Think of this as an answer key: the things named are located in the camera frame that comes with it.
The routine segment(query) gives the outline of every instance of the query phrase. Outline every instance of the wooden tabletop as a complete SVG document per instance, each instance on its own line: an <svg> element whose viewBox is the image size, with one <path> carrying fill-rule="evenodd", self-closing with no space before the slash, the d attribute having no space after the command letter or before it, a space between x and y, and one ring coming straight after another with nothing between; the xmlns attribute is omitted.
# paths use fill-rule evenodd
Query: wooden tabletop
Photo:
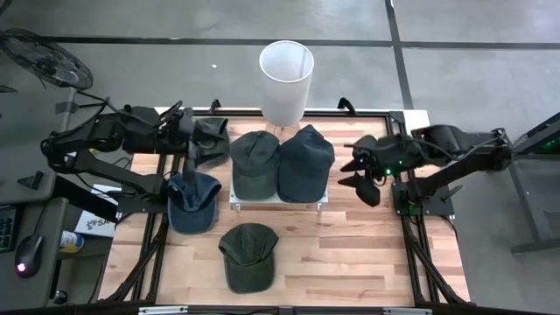
<svg viewBox="0 0 560 315"><path fill-rule="evenodd" d="M407 128L428 125L427 115L405 115ZM304 118L299 126L312 124L334 146L336 162L329 178L329 202L317 212L313 206L250 206L239 213L228 203L231 160L208 174L221 183L219 218L204 234L182 235L171 228L167 237L158 304L182 305L309 305L309 306L410 306L412 290L403 230L395 215L391 178L381 187L381 204L370 207L356 197L354 190L338 185L348 174L340 167L351 158L351 144L366 134L386 135L379 118ZM298 127L274 129L262 118L231 118L228 130L232 141L253 130L275 132L282 140ZM135 155L132 170L155 173L158 156ZM436 170L424 167L417 176ZM137 262L145 214L133 214L115 231L115 239L101 285L100 298L113 293ZM280 237L275 247L276 277L264 292L235 294L228 289L224 262L218 242L230 228L247 222L262 223ZM459 248L449 223L439 217L426 217L432 260L451 287L469 298ZM151 266L144 280L148 290ZM423 293L428 297L425 273L419 268Z"/></svg>

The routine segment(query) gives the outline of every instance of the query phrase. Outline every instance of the blue baseball cap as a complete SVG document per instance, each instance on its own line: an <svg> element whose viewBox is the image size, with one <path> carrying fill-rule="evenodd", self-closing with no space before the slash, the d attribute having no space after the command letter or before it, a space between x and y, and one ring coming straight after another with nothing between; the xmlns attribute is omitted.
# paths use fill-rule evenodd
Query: blue baseball cap
<svg viewBox="0 0 560 315"><path fill-rule="evenodd" d="M171 227L184 235L196 235L209 231L218 215L218 179L195 172L197 187L188 185L182 174L169 179L167 184L167 215Z"/></svg>

